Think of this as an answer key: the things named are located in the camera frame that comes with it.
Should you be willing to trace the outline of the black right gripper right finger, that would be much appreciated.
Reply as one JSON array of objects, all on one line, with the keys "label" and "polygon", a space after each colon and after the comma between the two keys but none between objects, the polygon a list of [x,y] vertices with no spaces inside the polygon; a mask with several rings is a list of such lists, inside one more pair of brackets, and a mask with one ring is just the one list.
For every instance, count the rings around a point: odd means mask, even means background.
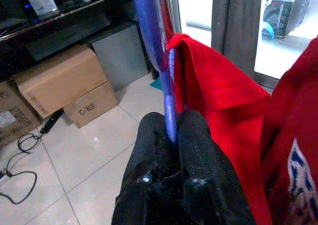
[{"label": "black right gripper right finger", "polygon": [[195,110],[178,115],[182,207],[199,225],[256,223],[238,176]]}]

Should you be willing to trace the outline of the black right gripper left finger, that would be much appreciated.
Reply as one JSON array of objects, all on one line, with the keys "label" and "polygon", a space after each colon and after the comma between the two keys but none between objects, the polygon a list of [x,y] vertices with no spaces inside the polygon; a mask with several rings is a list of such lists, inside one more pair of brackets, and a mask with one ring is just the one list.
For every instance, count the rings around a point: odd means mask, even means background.
[{"label": "black right gripper left finger", "polygon": [[181,171],[166,135],[165,118],[151,112],[136,142],[116,198],[113,225],[181,225]]}]

